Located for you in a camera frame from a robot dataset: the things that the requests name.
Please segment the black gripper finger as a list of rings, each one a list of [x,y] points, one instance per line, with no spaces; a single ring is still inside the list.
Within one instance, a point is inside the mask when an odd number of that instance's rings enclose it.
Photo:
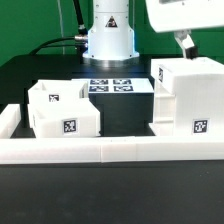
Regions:
[[[198,56],[198,47],[191,38],[190,30],[175,31],[174,38],[180,46],[185,59],[194,59]]]

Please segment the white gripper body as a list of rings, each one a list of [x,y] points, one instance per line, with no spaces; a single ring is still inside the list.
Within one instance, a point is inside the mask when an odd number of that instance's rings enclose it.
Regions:
[[[224,0],[146,0],[157,32],[224,27]]]

